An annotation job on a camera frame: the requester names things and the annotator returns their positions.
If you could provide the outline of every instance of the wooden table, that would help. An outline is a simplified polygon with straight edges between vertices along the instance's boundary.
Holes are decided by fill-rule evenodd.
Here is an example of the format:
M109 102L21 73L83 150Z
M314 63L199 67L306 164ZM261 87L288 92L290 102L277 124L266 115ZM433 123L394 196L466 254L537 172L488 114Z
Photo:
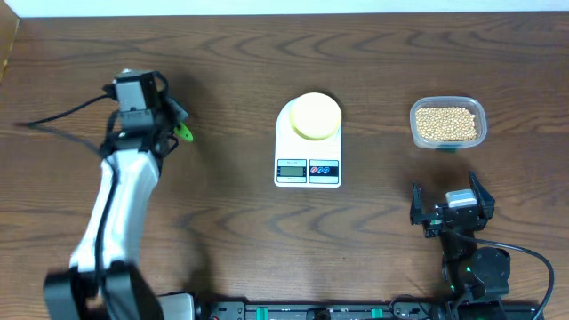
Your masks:
M22 21L0 86L0 317L45 318L48 268L65 268L89 220L100 160L11 126L101 93L123 68L162 71L196 135L164 163L140 268L156 292L250 300L390 300L448 293L441 247L409 224L411 183L497 200L478 237L527 246L556 269L548 319L569 296L569 13L369 14ZM273 184L275 121L304 92L343 111L343 185ZM416 148L419 98L468 95L490 133L456 154ZM58 128L101 141L116 106ZM512 252L509 300L542 299L547 271Z

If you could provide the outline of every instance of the clear plastic container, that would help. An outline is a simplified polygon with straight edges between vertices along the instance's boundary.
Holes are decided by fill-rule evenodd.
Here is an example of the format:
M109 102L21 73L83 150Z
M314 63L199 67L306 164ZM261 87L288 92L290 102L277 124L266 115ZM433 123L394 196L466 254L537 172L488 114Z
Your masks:
M450 108L459 107L467 109L474 117L474 127L477 132L477 138L468 141L435 141L427 140L419 134L417 130L416 112L420 108ZM486 115L482 105L468 97L427 97L423 98L413 105L409 113L411 121L411 133L413 134L413 142L419 148L470 148L474 147L486 137L488 127L486 124Z

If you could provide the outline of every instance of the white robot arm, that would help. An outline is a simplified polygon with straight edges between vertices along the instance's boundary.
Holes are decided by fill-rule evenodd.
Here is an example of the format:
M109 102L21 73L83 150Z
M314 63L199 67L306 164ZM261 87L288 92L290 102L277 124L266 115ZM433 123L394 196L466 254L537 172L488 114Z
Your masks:
M156 88L156 78L164 89ZM194 319L187 293L156 297L139 270L148 200L164 158L178 145L174 130L188 113L167 95L157 72L126 70L105 87L119 110L101 144L102 180L92 217L69 270L49 274L44 298L52 319L89 319L86 299L101 293L111 319ZM120 132L113 132L116 119ZM170 140L175 140L170 147Z

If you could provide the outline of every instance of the digital kitchen scale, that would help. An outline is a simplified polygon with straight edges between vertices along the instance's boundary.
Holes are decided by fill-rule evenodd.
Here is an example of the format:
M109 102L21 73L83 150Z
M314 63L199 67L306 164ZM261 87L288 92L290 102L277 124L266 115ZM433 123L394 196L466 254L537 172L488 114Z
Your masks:
M275 184L337 188L341 184L341 112L332 98L307 93L276 120Z

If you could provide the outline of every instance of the black cable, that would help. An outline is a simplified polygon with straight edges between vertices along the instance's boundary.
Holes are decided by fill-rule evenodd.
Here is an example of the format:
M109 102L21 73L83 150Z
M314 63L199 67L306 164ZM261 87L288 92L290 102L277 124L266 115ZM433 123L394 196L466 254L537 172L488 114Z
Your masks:
M419 299L417 299L415 296L413 296L411 294L407 294L407 293L399 294L398 296L393 298L393 300L388 305L388 312L391 312L391 314L396 318L405 319L405 318L402 318L402 317L396 315L395 310L393 310L393 304L395 303L395 301L400 300L403 297L409 297L409 298L415 300L415 302L419 305L419 308L421 308L421 310L425 313L425 315L427 315L427 317L424 317L424 318L419 319L419 320L429 320L430 319L430 312L428 312L427 309L425 309L423 307L423 305L421 305L421 303L419 302Z
M176 136L171 135L169 138L174 141L174 145L170 147L170 150L168 150L167 156L169 156L172 153L172 151L174 151L178 147L178 145L180 145L180 142L178 141L178 138L176 138Z
M88 149L90 149L93 153L95 153L98 157L100 157L102 159L102 161L106 162L108 164L108 166L110 167L111 171L112 171L112 178L111 178L111 186L110 186L110 190L108 192L108 196L107 196L107 201L105 202L105 206L103 207L103 212L101 213L100 216L100 222L99 222L99 227L97 228L97 235L95 237L95 283L100 287L100 291L101 291L101 295L103 296L103 299L105 300L106 304L107 304L107 309L109 314L113 315L116 314L116 312L114 311L112 304L110 302L110 297L108 295L107 292L107 288L106 288L106 284L105 284L105 278L104 278L104 266L103 266L103 238L104 238L104 231L105 231L105 227L107 225L107 219L108 219L108 214L110 212L110 206L113 202L113 198L115 196L115 192L116 192L116 186L118 185L118 170L116 169L116 167L110 163L110 161L101 154L100 149L95 146L92 142L90 142L89 140L85 140L85 139L81 139L79 137L77 137L76 135L69 133L69 132L64 132L64 131L60 131L54 128L50 128L50 127L46 127L46 126L42 126L40 124L43 123L47 123L53 120L57 120L60 119L64 116L68 116L82 108L85 108L87 106L89 106L90 104L92 104L93 102L96 102L98 100L102 100L105 98L108 98L109 96L107 94L101 95L99 97L93 98L75 108L72 108L68 111L62 112L56 116L50 116L47 117L45 119L41 119L41 120L36 120L33 122L29 122L29 123L17 123L17 126L24 126L27 127L29 129L35 129L35 130L39 130L42 132L48 132L48 133L52 133L52 134L56 134L61 136L62 138L65 138L67 140L71 140L73 142L77 142L77 143L81 143L83 144L85 147L87 147ZM108 120L107 123L107 133L109 133L109 131L113 130L113 126L114 123L116 121L116 116L117 116L117 112L113 112Z
M163 76L158 71L154 71L152 74L164 83L164 89L162 89L162 91L159 94L162 97L165 97L166 95L168 95L168 90L170 90L170 85L168 84L168 80L166 80L166 77Z
M496 247L500 247L500 248L511 249L511 250L527 253L527 254L541 260L541 262L543 262L545 264L545 266L548 268L549 284L548 284L548 290L545 292L545 296L543 297L543 301L541 302L540 307L535 312L535 316L533 316L533 320L537 320L540 317L540 314L543 312L543 309L545 309L545 306L547 306L547 304L548 304L549 298L551 297L551 293L553 292L553 285L555 283L555 272L553 271L553 266L551 266L551 263L544 256L540 255L537 252L534 252L534 251L531 251L529 249L525 249L523 247L516 246L513 244L503 244L503 243L499 243L496 241L476 239L476 238L473 238L470 236L464 236L464 235L456 233L455 231L448 228L447 226L443 226L443 230L448 231L451 235L456 236L460 240L469 241L471 243L476 243L476 244L486 244L486 245L496 246Z
M70 114L72 114L72 113L74 113L74 112L76 112L76 111L79 111L79 110L81 110L82 108L85 108L85 107L89 106L90 104L92 104L92 103L94 103L94 102L97 102L97 101L99 101L99 100L103 100L103 99L105 99L105 98L108 98L108 95L107 95L107 94L103 94L103 95L101 95L101 96L99 96L99 97L93 98L93 99L91 99L91 100L85 102L84 104L81 104L81 105L79 105L79 106L77 106L77 107L75 107L75 108L72 108L72 109L68 110L68 111L62 112L62 113L60 113L60 114L58 114L58 115L50 116L50 117L46 117L45 119L36 120L36 121L30 122L30 123L26 123L26 125L27 125L28 127L31 127L31 126L33 126L33 125L44 124L44 123L46 123L46 122L50 122L50 121L53 121L53 120L57 120L57 119L60 119L60 118L62 118L62 117L64 117L64 116L69 116Z

